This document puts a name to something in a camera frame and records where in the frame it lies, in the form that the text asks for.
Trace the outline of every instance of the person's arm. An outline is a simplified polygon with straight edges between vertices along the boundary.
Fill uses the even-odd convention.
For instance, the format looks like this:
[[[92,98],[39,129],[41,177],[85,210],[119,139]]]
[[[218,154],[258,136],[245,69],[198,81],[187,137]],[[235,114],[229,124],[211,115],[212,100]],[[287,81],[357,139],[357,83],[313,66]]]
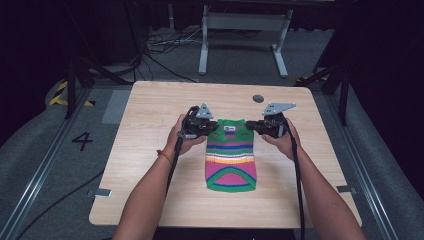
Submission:
[[[181,115],[171,129],[163,154],[160,154],[150,169],[141,178],[131,192],[122,211],[114,240],[152,239],[162,215],[166,197],[168,174],[174,159],[174,146],[177,132],[181,129],[184,115]],[[193,145],[205,141],[205,137],[184,140],[180,155],[186,153]]]
[[[299,135],[287,119],[297,143],[301,181],[312,224],[322,239],[366,239],[350,208],[324,178],[300,144]],[[289,133],[279,139],[268,135],[262,138],[275,145],[280,152],[293,160]]]

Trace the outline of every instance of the colorful sweater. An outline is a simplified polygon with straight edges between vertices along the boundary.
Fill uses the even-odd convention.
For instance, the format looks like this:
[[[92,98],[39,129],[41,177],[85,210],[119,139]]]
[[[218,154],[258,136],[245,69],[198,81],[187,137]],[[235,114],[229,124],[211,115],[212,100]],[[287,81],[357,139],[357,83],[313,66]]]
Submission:
[[[209,134],[205,178],[208,189],[246,192],[256,189],[252,130],[245,120],[218,120],[219,128]]]

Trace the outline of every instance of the table top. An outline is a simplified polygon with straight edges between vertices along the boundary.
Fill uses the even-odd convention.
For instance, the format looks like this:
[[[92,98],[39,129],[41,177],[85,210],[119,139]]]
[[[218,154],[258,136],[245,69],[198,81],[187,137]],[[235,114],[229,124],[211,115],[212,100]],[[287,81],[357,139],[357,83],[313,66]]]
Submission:
[[[262,95],[262,103],[252,97]],[[206,103],[213,120],[262,120],[268,103],[296,103],[284,112],[295,124],[302,146],[333,187],[346,185],[312,94],[307,88],[137,82],[128,100],[121,125],[99,188],[110,197],[97,197],[90,213],[96,225],[117,225],[124,204],[137,182],[156,159],[180,114]],[[256,190],[240,193],[207,189],[206,142],[181,155],[169,188],[160,226],[227,228],[299,228],[294,164],[255,132]],[[350,192],[340,193],[361,219]],[[305,206],[305,223],[311,227]]]

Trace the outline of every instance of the metal rail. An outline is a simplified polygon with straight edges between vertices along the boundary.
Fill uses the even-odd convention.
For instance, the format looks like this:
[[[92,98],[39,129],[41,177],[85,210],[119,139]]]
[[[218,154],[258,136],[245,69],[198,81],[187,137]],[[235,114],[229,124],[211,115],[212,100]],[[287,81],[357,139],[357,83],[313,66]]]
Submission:
[[[88,96],[91,92],[89,88],[81,89],[81,92],[78,96],[77,106],[74,113],[68,120],[64,120],[60,126],[55,138],[53,139],[50,148],[48,149],[46,155],[38,166],[37,171],[35,172],[32,179],[29,181],[21,199],[10,215],[6,225],[0,233],[0,240],[9,240],[14,239],[17,231],[19,230],[22,222],[25,219],[31,205],[33,204],[35,198],[37,197],[41,187],[44,184],[44,181],[47,178],[47,175],[50,172],[53,164],[56,162],[56,157],[62,143],[69,132],[73,121],[76,119],[78,112],[84,106],[84,103],[88,99]]]
[[[353,160],[352,161],[353,168],[358,177],[359,183],[361,184],[361,187],[365,193],[365,197],[372,210],[372,213],[377,222],[377,225],[380,228],[383,238],[388,240],[398,239],[398,236],[396,235],[396,232],[392,226],[392,223],[390,222],[390,219],[386,214],[386,210],[384,209],[380,196],[377,190],[375,189],[370,176],[367,173],[367,170],[363,164],[362,158],[355,147],[355,144],[350,136],[350,133],[348,129],[344,127],[340,121],[336,100],[332,96],[325,96],[325,100],[327,104],[329,105],[332,116],[334,117],[335,121],[337,121],[338,129],[340,133],[342,134],[344,141],[346,142],[347,149],[349,150],[349,155],[351,159]]]

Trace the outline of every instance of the bracelet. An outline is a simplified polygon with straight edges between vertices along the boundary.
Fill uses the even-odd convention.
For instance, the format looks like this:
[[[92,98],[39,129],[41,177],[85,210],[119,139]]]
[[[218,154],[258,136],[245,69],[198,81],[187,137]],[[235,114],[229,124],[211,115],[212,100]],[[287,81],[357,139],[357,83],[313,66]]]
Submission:
[[[164,156],[168,161],[169,161],[169,163],[171,164],[171,166],[172,166],[172,160],[171,160],[171,158],[170,157],[168,157],[162,150],[156,150],[156,152],[158,153],[158,157],[160,156],[160,155],[162,155],[162,156]]]

